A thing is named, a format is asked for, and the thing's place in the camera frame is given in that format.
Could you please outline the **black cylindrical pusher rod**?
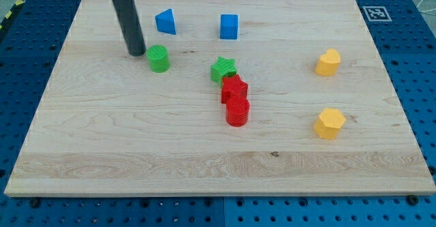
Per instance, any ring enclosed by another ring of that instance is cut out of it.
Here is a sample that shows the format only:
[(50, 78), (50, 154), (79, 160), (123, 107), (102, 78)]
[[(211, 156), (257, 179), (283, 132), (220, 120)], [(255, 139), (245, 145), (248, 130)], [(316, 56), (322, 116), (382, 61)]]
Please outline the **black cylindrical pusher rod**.
[(135, 1), (112, 0), (112, 3), (121, 26), (128, 53), (134, 57), (142, 56), (146, 52), (146, 45)]

